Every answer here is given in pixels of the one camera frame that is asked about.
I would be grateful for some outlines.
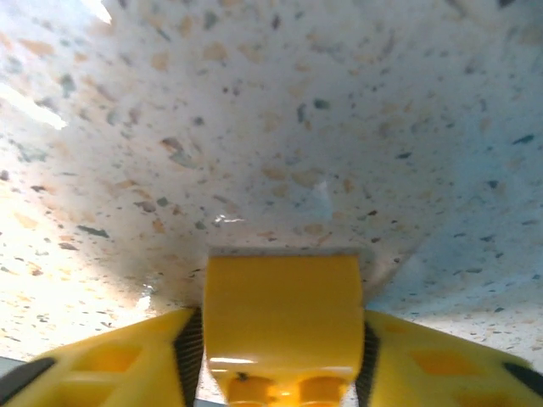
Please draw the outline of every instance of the speckled floor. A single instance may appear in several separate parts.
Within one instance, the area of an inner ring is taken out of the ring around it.
[[[543,369],[543,3],[104,6],[0,3],[1,355],[198,304],[209,246],[358,248]]]

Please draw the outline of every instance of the yellow plastic part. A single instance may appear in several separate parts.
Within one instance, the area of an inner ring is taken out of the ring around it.
[[[365,367],[357,383],[369,393],[368,407],[543,406],[504,368],[507,362],[530,368],[525,360],[378,312],[366,311],[366,323],[367,335],[377,338],[370,334],[366,343],[375,366]]]
[[[338,405],[363,350],[356,256],[211,258],[204,341],[231,405]]]
[[[5,407],[183,407],[173,343],[194,313],[181,309],[42,354],[56,363]]]

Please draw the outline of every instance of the yellow robot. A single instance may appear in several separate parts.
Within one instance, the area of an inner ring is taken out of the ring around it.
[[[211,258],[200,309],[57,348],[0,378],[6,407],[192,407],[207,366],[236,407],[543,406],[510,354],[362,308],[354,255]]]

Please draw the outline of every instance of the speckled surface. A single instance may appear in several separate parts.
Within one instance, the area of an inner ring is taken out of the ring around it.
[[[3,1],[0,354],[198,304],[209,246],[349,247],[543,368],[543,4],[498,3]]]

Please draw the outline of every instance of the white speckled tile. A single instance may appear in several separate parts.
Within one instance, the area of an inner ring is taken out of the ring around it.
[[[358,248],[543,368],[543,4],[497,3],[1,2],[0,354],[199,304],[209,246]]]

